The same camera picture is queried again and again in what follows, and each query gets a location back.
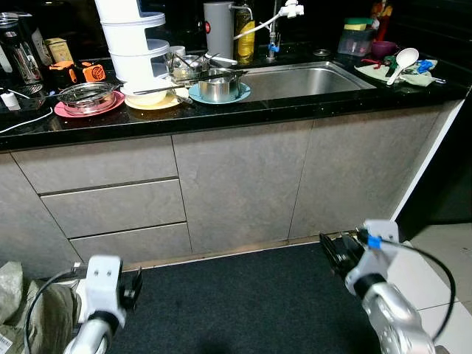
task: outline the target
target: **black floor mat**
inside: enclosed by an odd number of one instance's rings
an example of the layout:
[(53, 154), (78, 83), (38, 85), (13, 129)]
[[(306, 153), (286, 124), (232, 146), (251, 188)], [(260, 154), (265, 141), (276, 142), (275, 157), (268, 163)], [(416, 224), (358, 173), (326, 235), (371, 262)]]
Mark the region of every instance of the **black floor mat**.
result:
[(112, 354), (380, 352), (318, 243), (145, 270), (143, 282)]

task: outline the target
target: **plate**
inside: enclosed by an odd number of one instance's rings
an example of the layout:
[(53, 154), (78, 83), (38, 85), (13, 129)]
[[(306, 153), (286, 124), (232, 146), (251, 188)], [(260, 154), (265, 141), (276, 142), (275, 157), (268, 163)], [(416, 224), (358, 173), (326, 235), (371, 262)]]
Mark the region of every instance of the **plate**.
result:
[(105, 112), (111, 111), (113, 108), (118, 107), (125, 101), (125, 95), (122, 94), (119, 91), (113, 91), (113, 95), (115, 96), (115, 103), (105, 109), (104, 111), (101, 112), (95, 112), (95, 113), (89, 113), (89, 114), (81, 114), (81, 115), (72, 115), (68, 112), (66, 112), (66, 109), (64, 108), (64, 104), (62, 102), (59, 102), (55, 107), (54, 107), (54, 113), (56, 113), (58, 116), (64, 117), (64, 118), (86, 118), (86, 117), (92, 117), (92, 116), (97, 116), (99, 114), (104, 114)]
[(239, 95), (239, 97), (234, 99), (233, 101), (218, 102), (218, 103), (208, 102), (200, 97), (200, 89), (198, 87), (198, 84), (196, 83), (195, 85), (189, 88), (189, 95), (190, 95), (190, 98), (192, 98), (192, 100), (195, 100), (201, 103), (206, 103), (207, 105), (227, 105), (228, 103), (235, 103), (235, 102), (244, 100), (251, 94), (251, 88), (247, 86), (245, 83), (240, 84), (240, 91), (241, 91), (241, 94)]
[[(186, 88), (176, 88), (176, 93), (178, 96), (189, 97), (189, 91)], [(145, 111), (152, 111), (155, 109), (165, 109), (178, 105), (180, 102), (172, 95), (166, 95), (166, 97), (159, 103), (155, 105), (135, 105), (134, 103), (129, 102), (128, 99), (125, 99), (126, 105), (134, 109), (142, 109)]]

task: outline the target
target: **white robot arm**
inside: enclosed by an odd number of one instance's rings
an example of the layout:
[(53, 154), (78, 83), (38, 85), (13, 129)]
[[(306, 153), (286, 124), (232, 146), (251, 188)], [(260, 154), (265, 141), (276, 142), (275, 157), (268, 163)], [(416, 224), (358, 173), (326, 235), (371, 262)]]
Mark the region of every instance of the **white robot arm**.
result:
[(110, 347), (118, 326), (125, 326), (126, 310), (135, 306), (142, 287), (141, 271), (130, 290), (119, 283), (122, 261), (117, 256), (90, 258), (86, 276), (86, 321), (64, 354), (102, 354)]
[(398, 243), (397, 224), (367, 220), (355, 233), (355, 237), (343, 233), (342, 251), (328, 236), (320, 234), (320, 239), (333, 270), (344, 278), (347, 290), (362, 299), (382, 353), (435, 354), (433, 340), (423, 329), (416, 308), (386, 281), (387, 269), (398, 251), (392, 244)]

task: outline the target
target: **purple cup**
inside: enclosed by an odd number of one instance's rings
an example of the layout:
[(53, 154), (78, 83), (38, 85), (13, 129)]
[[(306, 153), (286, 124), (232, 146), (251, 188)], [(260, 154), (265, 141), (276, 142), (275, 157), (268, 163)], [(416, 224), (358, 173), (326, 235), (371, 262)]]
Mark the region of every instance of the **purple cup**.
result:
[(397, 44), (393, 42), (380, 41), (372, 43), (372, 55), (377, 59), (384, 59), (387, 55), (391, 55), (397, 49)]

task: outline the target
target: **stacked white container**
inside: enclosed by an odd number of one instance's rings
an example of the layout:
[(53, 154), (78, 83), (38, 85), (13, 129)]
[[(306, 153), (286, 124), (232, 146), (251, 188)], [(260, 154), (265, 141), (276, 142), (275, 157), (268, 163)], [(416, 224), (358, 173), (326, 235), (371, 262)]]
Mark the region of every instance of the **stacked white container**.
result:
[(122, 82), (167, 76), (169, 43), (148, 38), (149, 29), (165, 24), (163, 13), (144, 13), (139, 0), (95, 0), (111, 61)]

